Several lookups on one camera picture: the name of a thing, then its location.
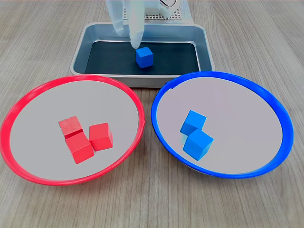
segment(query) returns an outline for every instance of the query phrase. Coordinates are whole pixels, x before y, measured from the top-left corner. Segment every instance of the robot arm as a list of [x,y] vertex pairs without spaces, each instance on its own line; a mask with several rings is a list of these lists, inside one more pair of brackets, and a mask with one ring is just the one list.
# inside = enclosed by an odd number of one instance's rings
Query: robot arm
[[179,7],[180,0],[173,0],[172,5],[167,5],[165,0],[106,0],[109,16],[114,30],[118,35],[124,32],[124,8],[129,22],[130,41],[137,49],[144,33],[144,15],[162,15],[169,18]]

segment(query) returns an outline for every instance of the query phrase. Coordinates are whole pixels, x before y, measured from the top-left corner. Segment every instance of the tray rim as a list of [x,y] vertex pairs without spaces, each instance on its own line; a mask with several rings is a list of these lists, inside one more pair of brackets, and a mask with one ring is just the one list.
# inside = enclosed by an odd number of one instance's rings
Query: tray rim
[[[93,25],[112,25],[112,23],[111,22],[92,22],[92,23],[89,23],[89,24],[84,26],[84,28],[82,30],[82,33],[80,35],[80,38],[78,40],[78,44],[77,44],[76,50],[75,50],[73,58],[72,58],[72,62],[70,64],[70,71],[73,75],[83,75],[83,73],[78,73],[74,70],[74,64],[75,64],[76,58],[78,56],[83,38],[84,38],[85,33],[86,33],[86,30],[90,26],[93,26]],[[204,37],[205,37],[205,43],[206,43],[208,56],[209,56],[210,63],[211,63],[211,70],[212,71],[214,70],[214,68],[215,68],[214,67],[214,62],[213,62],[213,58],[212,58],[212,54],[211,54],[211,50],[210,50],[210,46],[209,46],[209,41],[208,41],[208,38],[207,38],[207,33],[206,33],[206,30],[205,30],[204,27],[202,27],[200,25],[197,25],[197,24],[194,24],[194,23],[176,23],[176,24],[174,24],[174,23],[172,23],[172,24],[145,23],[144,25],[145,26],[187,26],[187,27],[197,27],[197,28],[201,29],[203,31],[203,34],[204,34]],[[197,61],[198,61],[198,64],[199,64],[199,58],[198,58],[198,55],[197,55],[196,45],[194,45],[194,48],[195,48],[195,52],[196,52],[196,56],[197,56]],[[168,78],[168,79],[173,79],[173,78],[177,78],[177,77],[180,76],[180,75],[115,75],[115,74],[94,74],[94,75],[105,76],[105,77],[110,77],[110,78],[117,78],[117,79],[119,79],[119,78],[124,78],[124,79],[128,79],[128,78],[140,78],[140,79],[141,78],[147,78],[147,79],[163,78],[163,79],[165,79],[165,78]]]

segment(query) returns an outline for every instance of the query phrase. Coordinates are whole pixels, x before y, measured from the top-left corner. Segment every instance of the wood grain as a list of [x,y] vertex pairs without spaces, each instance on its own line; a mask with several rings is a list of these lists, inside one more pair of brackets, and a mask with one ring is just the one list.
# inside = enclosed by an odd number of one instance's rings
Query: wood grain
[[[85,24],[109,21],[104,1],[0,1],[0,121],[25,93],[69,75]],[[273,93],[288,110],[294,145],[274,171],[245,180],[203,175],[169,154],[153,131],[157,90],[136,89],[147,125],[117,169],[67,187],[28,182],[0,160],[1,228],[304,227],[304,3],[190,1],[217,71]]]

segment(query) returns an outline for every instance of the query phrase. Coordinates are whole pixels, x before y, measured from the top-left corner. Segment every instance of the stacked red cubes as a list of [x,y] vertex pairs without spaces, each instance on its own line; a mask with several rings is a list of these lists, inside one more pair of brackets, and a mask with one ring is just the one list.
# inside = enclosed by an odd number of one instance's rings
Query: stacked red cubes
[[60,121],[59,126],[76,164],[93,157],[94,151],[113,147],[113,135],[108,123],[90,126],[89,139],[76,116]]

